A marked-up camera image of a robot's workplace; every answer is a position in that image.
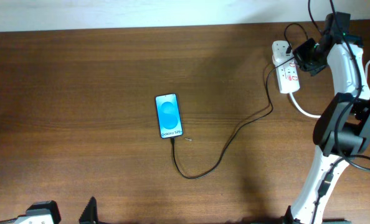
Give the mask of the blue Samsung Galaxy smartphone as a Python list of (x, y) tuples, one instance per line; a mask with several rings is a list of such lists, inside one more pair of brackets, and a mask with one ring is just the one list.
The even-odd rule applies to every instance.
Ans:
[(169, 139), (182, 136), (183, 126), (177, 94), (156, 96), (155, 103), (161, 138)]

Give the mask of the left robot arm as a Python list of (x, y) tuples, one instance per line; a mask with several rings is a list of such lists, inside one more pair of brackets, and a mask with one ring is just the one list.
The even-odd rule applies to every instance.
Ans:
[[(62, 221), (57, 202), (54, 200), (33, 203), (23, 215), (7, 220), (0, 220), (0, 224), (59, 224)], [(99, 224), (97, 214), (97, 200), (91, 197), (83, 210), (79, 224)]]

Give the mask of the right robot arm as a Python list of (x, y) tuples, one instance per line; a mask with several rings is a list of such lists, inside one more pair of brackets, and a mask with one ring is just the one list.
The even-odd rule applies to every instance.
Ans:
[(333, 11), (325, 20), (321, 39), (308, 39), (293, 50), (300, 70), (311, 75), (328, 67), (335, 96), (318, 118), (313, 131), (315, 155), (304, 186), (288, 206), (282, 223), (322, 223), (334, 187), (348, 166), (367, 158), (370, 144), (370, 89), (362, 64), (363, 42), (349, 33), (350, 14)]

